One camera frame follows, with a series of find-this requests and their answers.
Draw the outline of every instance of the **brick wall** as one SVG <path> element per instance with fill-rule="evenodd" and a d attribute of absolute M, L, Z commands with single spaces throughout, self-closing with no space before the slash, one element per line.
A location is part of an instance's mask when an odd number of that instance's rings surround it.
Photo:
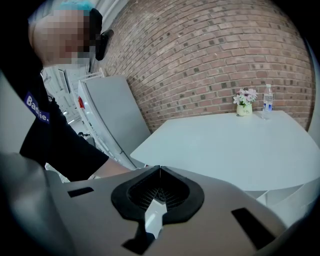
<path fill-rule="evenodd" d="M 274 109 L 308 128 L 311 58 L 289 18 L 268 0 L 131 0 L 112 24 L 105 58 L 127 77 L 151 131 L 172 118 L 234 112 L 239 88 L 271 84 Z"/>

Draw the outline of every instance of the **teal hair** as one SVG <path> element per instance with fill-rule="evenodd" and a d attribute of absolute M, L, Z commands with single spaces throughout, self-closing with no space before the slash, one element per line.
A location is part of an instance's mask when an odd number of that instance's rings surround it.
<path fill-rule="evenodd" d="M 89 1 L 67 1 L 62 2 L 58 7 L 58 10 L 78 10 L 90 12 L 92 8 L 94 8 L 94 6 Z"/>

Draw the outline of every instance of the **white round table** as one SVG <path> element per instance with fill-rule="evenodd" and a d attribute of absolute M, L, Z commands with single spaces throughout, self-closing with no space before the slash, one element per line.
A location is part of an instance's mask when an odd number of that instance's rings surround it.
<path fill-rule="evenodd" d="M 288 114 L 202 115 L 166 121 L 131 157 L 217 178 L 244 191 L 299 186 L 320 177 L 320 149 Z"/>

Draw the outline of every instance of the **hand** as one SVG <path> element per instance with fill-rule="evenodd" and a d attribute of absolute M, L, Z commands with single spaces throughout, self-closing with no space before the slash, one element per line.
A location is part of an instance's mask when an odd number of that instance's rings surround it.
<path fill-rule="evenodd" d="M 128 172 L 131 170 L 109 158 L 93 175 L 104 178 Z"/>

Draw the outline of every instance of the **plastic water bottle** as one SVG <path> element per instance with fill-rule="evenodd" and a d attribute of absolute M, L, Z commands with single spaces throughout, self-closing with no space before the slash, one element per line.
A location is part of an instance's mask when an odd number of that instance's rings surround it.
<path fill-rule="evenodd" d="M 263 111 L 262 111 L 262 118 L 265 120 L 270 119 L 273 101 L 274 101 L 274 94 L 271 90 L 271 85 L 267 84 L 263 94 Z"/>

